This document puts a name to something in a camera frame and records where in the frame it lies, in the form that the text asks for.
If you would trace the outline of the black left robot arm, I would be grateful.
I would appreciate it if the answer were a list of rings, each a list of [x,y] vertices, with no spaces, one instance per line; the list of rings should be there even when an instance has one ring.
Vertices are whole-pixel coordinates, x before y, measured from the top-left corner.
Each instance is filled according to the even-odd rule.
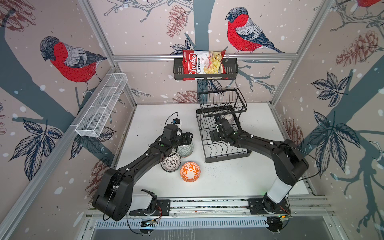
[[[160,164],[178,146],[192,143],[194,135],[183,133],[176,124],[167,124],[145,153],[119,169],[108,169],[103,175],[92,206],[109,218],[119,221],[130,210],[135,183],[152,167]]]

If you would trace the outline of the pink striped bowl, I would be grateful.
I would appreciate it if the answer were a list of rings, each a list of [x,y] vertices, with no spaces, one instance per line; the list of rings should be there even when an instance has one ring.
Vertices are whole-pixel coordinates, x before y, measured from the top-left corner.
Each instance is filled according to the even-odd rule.
[[[225,115],[224,118],[229,122],[230,125],[235,124],[235,119],[232,114]]]

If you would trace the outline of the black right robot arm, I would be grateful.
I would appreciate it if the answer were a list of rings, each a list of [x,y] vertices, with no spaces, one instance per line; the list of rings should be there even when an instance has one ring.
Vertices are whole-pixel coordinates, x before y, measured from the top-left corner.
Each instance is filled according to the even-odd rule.
[[[309,164],[295,143],[289,139],[273,141],[252,135],[244,130],[235,130],[225,118],[215,122],[216,129],[210,131],[213,142],[223,141],[236,147],[251,150],[274,162],[276,179],[263,197],[264,209],[275,213],[293,186],[303,177]]]

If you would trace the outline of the orange floral bowl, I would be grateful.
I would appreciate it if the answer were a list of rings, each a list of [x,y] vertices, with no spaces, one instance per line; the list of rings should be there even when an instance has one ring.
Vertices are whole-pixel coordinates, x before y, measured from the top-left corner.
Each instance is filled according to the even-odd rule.
[[[201,168],[195,162],[187,162],[181,167],[180,175],[183,181],[192,183],[199,179],[201,175]]]

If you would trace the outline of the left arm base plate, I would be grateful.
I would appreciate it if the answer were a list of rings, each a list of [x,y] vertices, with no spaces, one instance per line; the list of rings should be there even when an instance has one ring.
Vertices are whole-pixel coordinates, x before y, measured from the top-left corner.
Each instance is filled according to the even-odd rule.
[[[160,217],[170,214],[170,200],[156,200],[151,202],[146,209],[133,210],[129,212],[130,217]]]

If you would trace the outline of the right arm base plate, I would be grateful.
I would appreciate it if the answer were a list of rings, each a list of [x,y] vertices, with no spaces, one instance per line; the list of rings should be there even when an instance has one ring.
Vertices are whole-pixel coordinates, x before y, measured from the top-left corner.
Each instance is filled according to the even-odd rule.
[[[272,200],[261,198],[248,199],[248,207],[251,215],[290,215],[291,208],[286,198],[276,204]]]

